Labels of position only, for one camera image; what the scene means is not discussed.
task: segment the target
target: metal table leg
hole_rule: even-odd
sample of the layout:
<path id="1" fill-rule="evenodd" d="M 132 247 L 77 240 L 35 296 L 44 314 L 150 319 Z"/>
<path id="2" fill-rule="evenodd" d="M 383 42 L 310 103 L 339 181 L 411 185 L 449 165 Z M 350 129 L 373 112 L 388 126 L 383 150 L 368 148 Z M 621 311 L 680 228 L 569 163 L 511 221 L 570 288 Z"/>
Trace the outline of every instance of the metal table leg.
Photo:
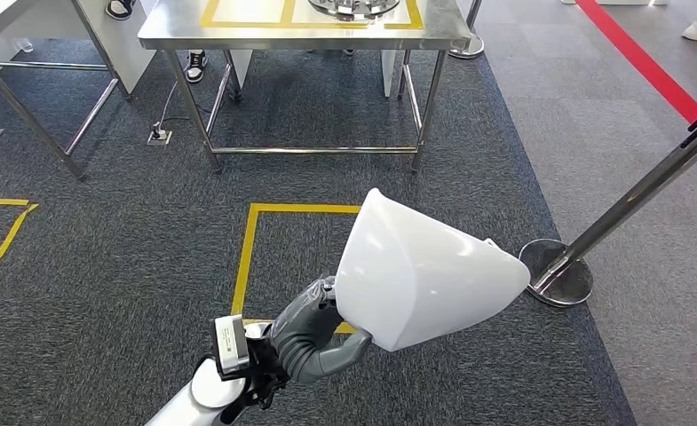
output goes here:
<path id="1" fill-rule="evenodd" d="M 42 127 L 32 113 L 30 113 L 27 108 L 22 105 L 21 102 L 19 102 L 16 95 L 13 94 L 11 88 L 9 88 L 1 78 L 0 94 L 6 101 L 8 101 L 9 104 L 11 104 L 13 109 L 15 109 L 16 112 L 21 115 L 21 118 L 23 118 L 32 129 L 34 129 L 37 136 L 39 136 L 44 143 L 47 144 L 47 146 L 60 158 L 60 160 L 66 164 L 66 167 L 71 170 L 71 173 L 73 173 L 77 178 L 82 178 L 84 174 L 82 168 L 79 167 L 66 153 L 64 153 L 62 149 L 60 149 L 60 146 L 58 146 L 58 144 L 55 142 L 55 139 L 53 139 L 52 136 L 50 136 L 50 133 L 48 133 L 47 130 Z"/>
<path id="2" fill-rule="evenodd" d="M 126 89 L 126 85 L 123 84 L 123 80 L 121 80 L 121 77 L 115 71 L 113 61 L 110 60 L 110 57 L 107 55 L 107 52 L 105 51 L 105 46 L 102 45 L 102 42 L 97 37 L 97 34 L 94 33 L 94 29 L 92 29 L 91 24 L 87 19 L 87 15 L 84 12 L 82 5 L 79 3 L 79 0 L 71 0 L 71 3 L 74 5 L 76 14 L 79 15 L 79 20 L 82 22 L 82 25 L 84 25 L 84 29 L 87 30 L 87 34 L 89 34 L 92 44 L 94 44 L 94 47 L 97 49 L 97 52 L 99 53 L 99 56 L 102 58 L 102 61 L 105 62 L 107 69 L 110 71 L 110 75 L 112 75 L 114 79 L 118 80 L 118 90 L 121 91 L 121 94 L 123 95 L 124 99 L 131 100 L 131 94 L 129 93 L 128 89 Z"/>
<path id="3" fill-rule="evenodd" d="M 228 66 L 230 66 L 231 70 L 231 84 L 233 85 L 234 100 L 236 102 L 241 102 L 241 80 L 238 79 L 238 73 L 235 70 L 233 55 L 231 55 L 230 51 L 223 51 L 223 54 L 226 56 L 226 61 L 228 62 Z"/>
<path id="4" fill-rule="evenodd" d="M 199 131 L 200 136 L 202 136 L 202 145 L 204 148 L 204 153 L 207 154 L 207 158 L 210 160 L 210 163 L 212 164 L 212 169 L 215 171 L 215 173 L 220 173 L 222 171 L 222 168 L 218 163 L 218 158 L 215 156 L 214 153 L 212 153 L 212 143 L 210 142 L 210 135 L 207 134 L 207 131 L 204 127 L 204 122 L 202 121 L 202 116 L 199 114 L 199 110 L 196 109 L 196 101 L 194 100 L 194 94 L 188 87 L 188 82 L 184 77 L 184 71 L 181 67 L 180 61 L 178 60 L 178 55 L 176 54 L 176 51 L 164 52 L 165 56 L 168 58 L 168 61 L 170 62 L 170 69 L 173 70 L 173 74 L 176 76 L 176 81 L 178 82 L 178 90 L 181 92 L 181 96 L 183 96 L 184 103 L 186 103 L 186 110 L 188 111 L 189 117 L 191 118 L 191 122 L 194 124 L 194 127 Z"/>
<path id="5" fill-rule="evenodd" d="M 403 91 L 406 89 L 405 69 L 411 61 L 411 51 L 403 52 L 403 66 L 400 68 L 400 84 L 398 85 L 398 99 L 403 98 Z"/>
<path id="6" fill-rule="evenodd" d="M 448 57 L 448 51 L 439 51 L 437 53 L 437 62 L 434 64 L 434 74 L 432 75 L 432 85 L 429 87 L 429 95 L 426 98 L 426 108 L 424 109 L 424 118 L 421 123 L 421 130 L 416 143 L 418 151 L 414 154 L 414 160 L 411 163 L 411 171 L 419 170 L 422 154 L 424 153 L 424 144 L 429 136 L 429 130 L 432 127 L 432 114 L 434 114 L 434 100 L 437 97 L 437 90 L 440 88 L 440 80 L 442 78 L 442 69 L 445 67 L 445 59 Z"/>

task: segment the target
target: gray carpet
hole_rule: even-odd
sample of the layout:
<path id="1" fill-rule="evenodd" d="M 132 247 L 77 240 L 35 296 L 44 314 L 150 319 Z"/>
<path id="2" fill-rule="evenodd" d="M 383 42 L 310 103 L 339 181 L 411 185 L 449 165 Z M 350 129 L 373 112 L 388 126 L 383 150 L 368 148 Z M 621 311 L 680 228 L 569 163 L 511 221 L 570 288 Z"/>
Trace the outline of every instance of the gray carpet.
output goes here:
<path id="1" fill-rule="evenodd" d="M 88 45 L 47 42 L 32 56 Z M 214 97 L 221 55 L 194 88 Z M 414 55 L 425 92 L 433 53 Z M 258 51 L 216 144 L 405 144 L 406 102 L 382 96 L 377 52 Z M 4 79 L 66 136 L 107 79 L 6 70 Z M 62 91 L 52 96 L 52 86 Z M 398 156 L 223 158 L 215 176 L 189 122 L 170 146 L 144 145 L 171 77 L 156 58 L 130 104 L 114 95 L 77 150 L 76 182 L 0 99 L 0 197 L 40 203 L 0 263 L 0 424 L 141 424 L 210 347 L 230 311 L 251 202 L 360 204 L 372 187 L 517 253 L 556 237 L 550 212 L 485 59 L 450 61 L 423 168 Z M 183 117 L 178 98 L 171 116 Z M 337 267 L 350 215 L 263 213 L 244 314 L 272 317 Z M 290 385 L 241 424 L 633 424 L 589 312 L 527 295 L 494 318 L 360 367 Z"/>

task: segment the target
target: red tape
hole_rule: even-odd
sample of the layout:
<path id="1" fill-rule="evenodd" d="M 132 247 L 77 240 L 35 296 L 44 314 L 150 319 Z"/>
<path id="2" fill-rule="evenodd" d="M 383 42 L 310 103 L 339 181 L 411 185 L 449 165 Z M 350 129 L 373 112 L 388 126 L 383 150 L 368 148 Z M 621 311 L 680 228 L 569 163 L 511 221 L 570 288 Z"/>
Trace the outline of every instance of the red tape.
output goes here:
<path id="1" fill-rule="evenodd" d="M 607 40 L 688 122 L 697 119 L 697 102 L 595 0 L 575 0 Z"/>

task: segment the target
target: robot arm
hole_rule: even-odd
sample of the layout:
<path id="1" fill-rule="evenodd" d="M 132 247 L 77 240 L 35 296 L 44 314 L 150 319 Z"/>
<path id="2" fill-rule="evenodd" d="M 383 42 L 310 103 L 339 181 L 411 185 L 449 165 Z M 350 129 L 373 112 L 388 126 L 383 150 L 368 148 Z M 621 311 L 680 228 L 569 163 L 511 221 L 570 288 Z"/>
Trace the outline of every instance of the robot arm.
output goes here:
<path id="1" fill-rule="evenodd" d="M 335 277 L 313 282 L 291 302 L 269 330 L 270 341 L 293 380 L 313 383 L 359 362 L 372 336 L 357 329 L 339 347 L 324 349 L 343 318 L 337 312 Z"/>
<path id="2" fill-rule="evenodd" d="M 199 363 L 191 382 L 147 426 L 233 424 L 250 406 L 267 409 L 291 378 L 313 383 L 359 362 L 372 341 L 364 330 L 326 349 L 343 321 L 334 282 L 334 277 L 313 282 L 273 324 L 244 329 L 240 315 L 215 319 L 215 356 Z"/>

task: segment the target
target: white plastic cover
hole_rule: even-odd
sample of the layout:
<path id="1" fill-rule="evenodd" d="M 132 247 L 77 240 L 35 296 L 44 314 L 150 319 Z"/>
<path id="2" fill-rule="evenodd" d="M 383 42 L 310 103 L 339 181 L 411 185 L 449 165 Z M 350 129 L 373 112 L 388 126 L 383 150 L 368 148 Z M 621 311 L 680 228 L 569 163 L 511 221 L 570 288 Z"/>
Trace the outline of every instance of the white plastic cover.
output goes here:
<path id="1" fill-rule="evenodd" d="M 369 191 L 337 268 L 337 309 L 397 351 L 470 327 L 528 284 L 517 258 Z"/>

